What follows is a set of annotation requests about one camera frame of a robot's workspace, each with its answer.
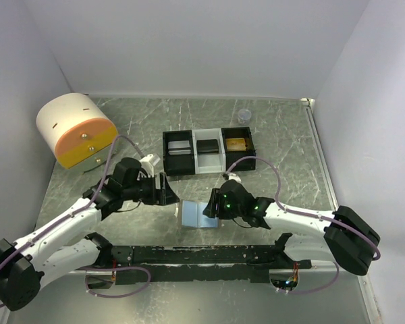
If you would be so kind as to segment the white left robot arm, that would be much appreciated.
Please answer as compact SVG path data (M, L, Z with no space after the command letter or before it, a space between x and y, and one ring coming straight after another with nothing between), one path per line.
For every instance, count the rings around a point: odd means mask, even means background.
M179 202L165 173L151 175L142 161L123 158L111 175L104 173L68 210L32 233L0 240L0 308L25 307L52 281L84 267L105 269L112 245L97 233L68 242L118 212L124 202L167 206Z

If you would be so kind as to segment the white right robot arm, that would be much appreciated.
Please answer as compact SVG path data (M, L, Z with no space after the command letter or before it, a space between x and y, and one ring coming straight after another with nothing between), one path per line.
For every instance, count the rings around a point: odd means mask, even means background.
M273 198L254 197L241 183L228 180L214 188L203 211L209 218L241 218L255 228L276 229L299 234L273 251L274 263L288 268L295 261L315 260L337 263L358 276L368 273L380 258L379 234L353 209L314 211L282 204Z

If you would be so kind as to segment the silver cards stack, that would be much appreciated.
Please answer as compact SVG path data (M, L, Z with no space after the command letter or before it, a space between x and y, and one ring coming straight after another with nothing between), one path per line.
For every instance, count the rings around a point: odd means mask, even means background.
M169 155L190 155L192 153L189 140L168 142L167 153Z

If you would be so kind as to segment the black cards stack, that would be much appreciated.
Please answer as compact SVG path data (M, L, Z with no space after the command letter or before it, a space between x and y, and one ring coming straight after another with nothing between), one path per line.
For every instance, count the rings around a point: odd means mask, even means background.
M196 151L198 155L205 154L218 154L219 153L219 143L215 138L204 139L196 141Z

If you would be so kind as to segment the gold cards stack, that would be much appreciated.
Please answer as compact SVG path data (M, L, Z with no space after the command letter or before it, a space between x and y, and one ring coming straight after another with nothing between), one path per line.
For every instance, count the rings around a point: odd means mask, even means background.
M225 146L227 152L244 152L248 150L248 143L245 138L226 138Z

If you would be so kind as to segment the black left tray compartment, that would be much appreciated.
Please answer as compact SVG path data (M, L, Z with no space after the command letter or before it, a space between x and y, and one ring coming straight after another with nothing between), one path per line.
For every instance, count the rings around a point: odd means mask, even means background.
M168 176L196 174L191 130L163 132L163 168Z

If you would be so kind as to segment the black tray compartment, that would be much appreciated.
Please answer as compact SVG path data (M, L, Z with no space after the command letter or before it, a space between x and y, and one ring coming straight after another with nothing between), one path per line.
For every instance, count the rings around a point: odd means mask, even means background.
M163 168L168 176L196 174L191 130L163 132Z
M221 133L225 148L225 169L229 169L242 157L256 155L249 127L222 128Z

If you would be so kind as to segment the white middle tray compartment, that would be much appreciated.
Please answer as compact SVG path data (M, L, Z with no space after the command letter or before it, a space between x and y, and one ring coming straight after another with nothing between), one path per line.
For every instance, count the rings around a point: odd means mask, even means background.
M196 175L225 171L226 155L220 128L193 130L192 141Z

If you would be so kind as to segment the black right tray compartment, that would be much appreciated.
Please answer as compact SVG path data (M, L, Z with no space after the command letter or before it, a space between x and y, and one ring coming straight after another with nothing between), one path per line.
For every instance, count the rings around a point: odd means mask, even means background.
M242 157L256 155L249 127L222 128L221 133L225 148L225 169L229 169Z

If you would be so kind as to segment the small clear plastic cup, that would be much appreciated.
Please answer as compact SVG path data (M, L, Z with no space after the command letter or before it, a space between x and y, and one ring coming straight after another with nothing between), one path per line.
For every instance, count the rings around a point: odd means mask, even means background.
M237 113L238 123L242 126L247 126L252 118L252 112L249 109L240 109Z

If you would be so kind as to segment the white orange yellow drawer cabinet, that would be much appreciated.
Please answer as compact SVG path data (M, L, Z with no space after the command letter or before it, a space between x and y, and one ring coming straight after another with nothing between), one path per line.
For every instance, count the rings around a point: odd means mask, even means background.
M106 162L118 135L115 124L80 93L49 101L38 112L36 126L58 164L74 173L91 171Z

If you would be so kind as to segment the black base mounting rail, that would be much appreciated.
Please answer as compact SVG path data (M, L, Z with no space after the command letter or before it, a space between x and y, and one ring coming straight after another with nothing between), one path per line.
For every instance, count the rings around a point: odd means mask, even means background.
M236 246L113 246L102 267L89 265L87 270L115 269L119 285L144 282L142 267L152 282L249 281L269 284L271 271L291 271L294 265L310 269L311 261L293 261L283 244Z

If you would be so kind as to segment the aluminium frame rail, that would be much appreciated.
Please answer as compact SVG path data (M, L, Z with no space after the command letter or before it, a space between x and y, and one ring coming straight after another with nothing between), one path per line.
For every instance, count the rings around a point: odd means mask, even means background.
M352 274L364 276L368 273L373 258L377 254L375 249L381 238L353 209L338 205L313 118L312 108L315 101L309 98L303 98L300 101L313 133L317 156L323 170L323 179L335 208L334 212L329 213L329 225L323 229L323 238L341 268Z

